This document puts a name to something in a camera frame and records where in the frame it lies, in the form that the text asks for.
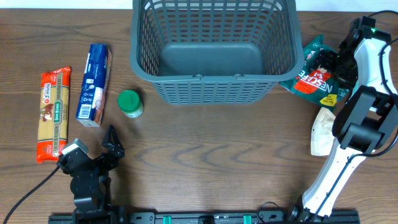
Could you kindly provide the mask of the green Nescafe coffee bag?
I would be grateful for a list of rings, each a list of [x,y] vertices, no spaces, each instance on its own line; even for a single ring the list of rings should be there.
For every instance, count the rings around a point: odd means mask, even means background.
[[[304,64],[298,75],[280,85],[299,97],[334,110],[349,90],[338,83],[329,68],[317,63],[322,53],[329,52],[333,49],[324,44],[323,35],[318,35],[303,48]]]

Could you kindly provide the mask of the cream plastic food bag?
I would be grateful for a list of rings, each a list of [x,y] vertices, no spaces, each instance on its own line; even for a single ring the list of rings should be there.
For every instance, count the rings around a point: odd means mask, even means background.
[[[333,145],[332,127],[335,115],[321,108],[315,118],[311,132],[310,152],[313,156],[328,156]]]

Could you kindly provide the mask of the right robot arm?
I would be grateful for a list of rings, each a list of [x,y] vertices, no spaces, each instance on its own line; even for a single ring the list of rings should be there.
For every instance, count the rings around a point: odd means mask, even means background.
[[[379,157],[397,142],[397,90],[391,80],[390,33],[376,28],[373,15],[355,19],[339,52],[322,51],[315,66],[331,71],[352,95],[336,115],[330,154],[314,183],[300,196],[284,223],[349,223],[354,213],[335,212],[345,183],[366,158]]]

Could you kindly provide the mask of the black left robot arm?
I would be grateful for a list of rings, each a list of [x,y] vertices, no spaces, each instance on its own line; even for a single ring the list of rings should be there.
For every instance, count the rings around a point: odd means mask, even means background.
[[[124,208],[111,204],[109,171],[119,165],[124,148],[115,127],[111,125],[101,143],[107,149],[92,159],[88,147],[79,139],[68,143],[58,157],[57,167],[70,175],[70,190],[75,211],[72,223],[127,223]]]

